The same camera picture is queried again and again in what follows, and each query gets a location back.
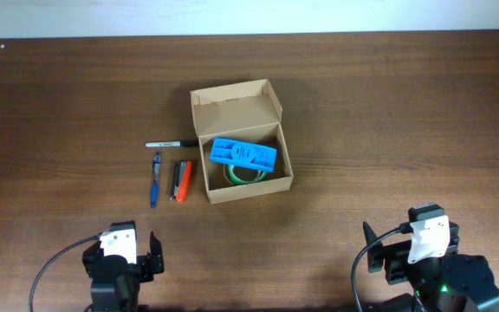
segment blue pen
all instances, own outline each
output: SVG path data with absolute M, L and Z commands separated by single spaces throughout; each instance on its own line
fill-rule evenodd
M 159 194 L 159 166 L 161 165 L 161 155 L 155 154 L 153 158 L 153 187 L 152 187 L 152 208 L 155 208 L 157 202 L 157 195 Z

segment white robot part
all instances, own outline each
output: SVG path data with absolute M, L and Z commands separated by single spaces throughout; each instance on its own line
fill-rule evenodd
M 136 264 L 136 230 L 133 226 L 105 231 L 101 233 L 100 241 L 104 257 L 123 256 L 128 263 Z
M 450 244 L 450 221 L 439 216 L 410 223 L 413 229 L 412 248 L 407 262 L 417 263 L 427 257 L 442 257 Z

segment blue plastic object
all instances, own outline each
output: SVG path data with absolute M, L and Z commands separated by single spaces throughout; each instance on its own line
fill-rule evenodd
M 211 149 L 211 161 L 265 172 L 275 169 L 276 150 L 258 144 L 216 138 Z
M 157 196 L 159 195 L 159 168 L 161 167 L 161 154 L 159 152 L 155 153 L 153 158 L 153 185 L 152 185 L 152 208 L 155 208 L 157 203 Z

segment brown wooden surface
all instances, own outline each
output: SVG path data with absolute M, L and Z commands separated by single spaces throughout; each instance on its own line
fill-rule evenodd
M 165 274 L 139 301 L 195 309 L 352 302 L 361 222 L 378 232 L 436 201 L 463 253 L 499 286 L 499 31 L 0 40 L 0 311 L 25 310 L 64 246 L 134 219 Z M 185 205 L 149 208 L 151 140 L 195 137 L 189 91 L 270 78 L 283 105 L 290 192 L 209 205 L 201 170 Z M 405 239 L 394 237 L 390 242 Z M 89 304 L 82 246 L 36 292 L 38 311 Z M 359 267 L 364 300 L 409 291 Z

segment white wall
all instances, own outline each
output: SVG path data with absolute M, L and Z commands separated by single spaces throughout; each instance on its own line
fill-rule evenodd
M 499 29 L 499 0 L 0 0 L 0 38 Z

